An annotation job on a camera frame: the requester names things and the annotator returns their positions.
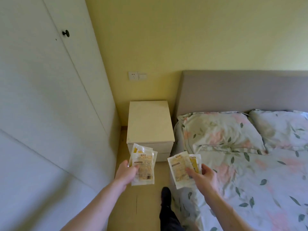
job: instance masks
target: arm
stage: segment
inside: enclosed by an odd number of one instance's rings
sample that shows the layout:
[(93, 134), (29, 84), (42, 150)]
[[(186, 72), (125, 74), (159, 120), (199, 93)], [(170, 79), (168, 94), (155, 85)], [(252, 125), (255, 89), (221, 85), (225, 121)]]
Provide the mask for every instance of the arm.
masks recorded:
[(218, 192), (218, 180), (216, 173), (202, 164), (202, 175), (187, 168), (187, 174), (191, 176), (196, 186), (203, 194), (205, 201), (215, 213), (219, 224), (224, 231), (252, 231), (253, 229), (224, 201)]
[(116, 172), (114, 181), (103, 188), (98, 195), (61, 231), (101, 231), (119, 196), (136, 175), (138, 167), (127, 167), (123, 161)]

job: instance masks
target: person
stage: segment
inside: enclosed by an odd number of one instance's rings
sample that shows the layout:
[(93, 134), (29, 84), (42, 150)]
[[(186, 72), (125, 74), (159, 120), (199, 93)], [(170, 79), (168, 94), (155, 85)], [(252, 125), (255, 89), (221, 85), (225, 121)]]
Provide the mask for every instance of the person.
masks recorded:
[[(202, 164), (201, 168), (202, 174), (189, 168), (186, 172), (195, 180), (198, 190), (215, 213), (222, 229), (224, 231), (252, 231), (252, 228), (220, 196), (216, 173), (205, 164)], [(128, 161), (123, 161), (119, 165), (114, 180), (103, 188), (61, 231), (101, 231), (117, 199), (125, 190), (126, 185), (133, 180), (137, 171), (138, 166), (128, 167)], [(171, 210), (171, 192), (168, 187), (164, 187), (161, 191), (160, 228), (161, 231), (184, 230)]]

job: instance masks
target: white nightstand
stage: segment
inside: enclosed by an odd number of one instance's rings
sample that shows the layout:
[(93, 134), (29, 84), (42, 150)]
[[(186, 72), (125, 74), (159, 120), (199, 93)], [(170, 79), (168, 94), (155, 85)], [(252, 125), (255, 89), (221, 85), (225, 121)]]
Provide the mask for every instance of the white nightstand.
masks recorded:
[(129, 153), (137, 143), (157, 151), (156, 161), (167, 161), (174, 143), (168, 102), (131, 101), (126, 143)]

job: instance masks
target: upholstered headboard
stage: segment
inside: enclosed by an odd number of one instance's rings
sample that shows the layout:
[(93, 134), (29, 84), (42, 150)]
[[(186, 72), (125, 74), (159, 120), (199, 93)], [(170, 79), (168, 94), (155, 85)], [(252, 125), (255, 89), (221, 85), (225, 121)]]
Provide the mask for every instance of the upholstered headboard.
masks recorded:
[(189, 112), (308, 112), (308, 71), (184, 70), (173, 120)]

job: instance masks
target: black door knob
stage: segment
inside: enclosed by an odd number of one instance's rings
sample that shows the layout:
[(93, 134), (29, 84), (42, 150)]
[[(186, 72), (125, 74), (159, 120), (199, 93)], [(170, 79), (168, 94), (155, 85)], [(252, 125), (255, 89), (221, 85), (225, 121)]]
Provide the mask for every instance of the black door knob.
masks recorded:
[(64, 36), (67, 35), (67, 37), (70, 37), (70, 33), (68, 32), (68, 30), (62, 31), (62, 34)]

